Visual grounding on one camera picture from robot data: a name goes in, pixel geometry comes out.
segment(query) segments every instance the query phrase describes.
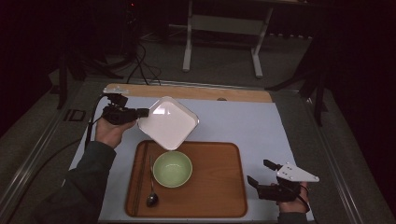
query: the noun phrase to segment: white table surface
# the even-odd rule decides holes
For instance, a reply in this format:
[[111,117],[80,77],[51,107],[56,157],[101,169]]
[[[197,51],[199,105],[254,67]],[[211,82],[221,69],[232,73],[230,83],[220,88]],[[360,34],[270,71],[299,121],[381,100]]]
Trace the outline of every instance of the white table surface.
[[[128,97],[129,108],[150,108],[159,98]],[[198,126],[186,141],[230,142],[239,147],[247,193],[247,213],[240,218],[142,218],[129,217],[125,212],[125,201],[138,143],[150,139],[135,125],[123,135],[116,148],[108,178],[106,195],[99,221],[139,221],[139,222],[251,222],[276,220],[278,208],[275,202],[260,200],[257,191],[248,184],[247,175],[262,185],[276,183],[276,172],[263,166],[264,159],[279,164],[295,164],[288,138],[274,103],[245,103],[227,101],[207,101],[177,99],[199,118]],[[104,98],[96,110],[96,118],[109,103]],[[81,141],[70,168],[75,168],[84,151]],[[307,214],[312,220],[312,213]]]

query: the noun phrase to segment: bowl rim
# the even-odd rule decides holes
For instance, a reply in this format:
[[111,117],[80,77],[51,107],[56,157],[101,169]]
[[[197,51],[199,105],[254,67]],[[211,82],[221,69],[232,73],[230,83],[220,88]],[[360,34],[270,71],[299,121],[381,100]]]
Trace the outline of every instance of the bowl rim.
[[[157,176],[155,175],[155,167],[156,167],[156,164],[158,164],[157,162],[159,161],[159,159],[162,158],[163,156],[166,156],[166,155],[169,155],[169,154],[172,154],[172,153],[177,153],[177,154],[182,155],[182,157],[184,157],[184,158],[187,159],[187,161],[189,162],[189,165],[190,165],[190,167],[191,167],[191,171],[190,171],[189,175],[187,176],[186,180],[184,180],[182,183],[180,183],[180,184],[178,184],[178,185],[176,185],[176,186],[168,186],[168,185],[165,185],[164,183],[162,183],[161,181],[159,181],[158,178],[157,178]],[[166,187],[166,188],[174,189],[174,188],[177,188],[177,187],[180,187],[180,186],[184,185],[184,184],[190,179],[191,174],[192,174],[192,168],[193,168],[193,167],[192,167],[192,162],[191,162],[190,158],[189,158],[185,153],[180,152],[180,151],[174,151],[174,150],[173,150],[173,151],[166,151],[166,152],[164,152],[163,154],[161,154],[161,155],[155,160],[154,164],[152,165],[152,174],[154,175],[154,178],[155,178],[155,180],[157,181],[157,183],[159,183],[160,185],[162,185],[162,186],[164,186],[164,187]]]

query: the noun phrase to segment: green bowl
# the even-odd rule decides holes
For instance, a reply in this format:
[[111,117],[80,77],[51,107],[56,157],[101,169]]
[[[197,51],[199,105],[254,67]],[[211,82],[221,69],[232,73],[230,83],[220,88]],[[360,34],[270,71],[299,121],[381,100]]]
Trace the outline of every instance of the green bowl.
[[190,159],[182,152],[168,151],[154,162],[154,178],[167,188],[182,186],[192,173]]

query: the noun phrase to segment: wooden board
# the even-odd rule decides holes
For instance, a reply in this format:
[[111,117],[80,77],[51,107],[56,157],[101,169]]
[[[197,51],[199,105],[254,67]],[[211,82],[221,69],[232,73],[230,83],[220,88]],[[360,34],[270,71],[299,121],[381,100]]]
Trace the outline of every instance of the wooden board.
[[175,189],[154,180],[159,202],[146,206],[150,194],[149,155],[166,152],[154,141],[136,149],[126,213],[131,217],[242,217],[248,210],[239,149],[232,143],[184,142],[178,151],[192,163],[191,178]]
[[272,103],[271,95],[267,91],[232,90],[203,87],[180,86],[146,86],[132,84],[108,84],[107,88],[121,88],[128,90],[125,96],[163,97],[171,96],[182,99],[218,100],[219,98],[237,102]]

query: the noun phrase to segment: table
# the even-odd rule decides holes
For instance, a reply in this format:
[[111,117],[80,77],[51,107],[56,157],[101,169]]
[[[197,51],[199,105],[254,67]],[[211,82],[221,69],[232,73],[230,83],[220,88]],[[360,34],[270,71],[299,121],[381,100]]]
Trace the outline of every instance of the table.
[[187,42],[184,52],[183,71],[190,71],[192,52],[192,30],[204,30],[242,35],[256,35],[258,37],[258,40],[256,46],[251,49],[251,57],[256,77],[262,78],[263,74],[259,58],[259,52],[262,47],[262,41],[264,40],[275,5],[293,4],[298,6],[304,6],[308,4],[305,2],[299,2],[297,0],[261,0],[258,2],[263,2],[264,4],[268,5],[266,11],[263,12],[265,18],[262,21],[225,18],[210,15],[198,15],[193,12],[192,0],[189,0],[189,12],[187,19]]
[[[251,175],[269,185],[276,182],[276,173],[263,167],[267,159],[280,164],[295,163],[289,142],[283,128],[276,105],[265,91],[223,90],[192,87],[136,86],[112,84],[108,89],[128,89],[128,107],[150,107],[159,97],[169,95],[196,113],[199,125],[186,139],[201,142],[230,142],[239,147],[244,176]],[[215,101],[226,98],[228,101]],[[108,103],[99,103],[96,117]],[[240,218],[142,218],[129,217],[124,211],[124,203],[138,143],[149,137],[137,127],[128,130],[110,170],[101,222],[251,222],[276,220],[278,208],[275,202],[258,199],[256,190],[245,179],[247,193],[247,213]],[[70,168],[76,167],[83,154],[84,143],[78,147]]]

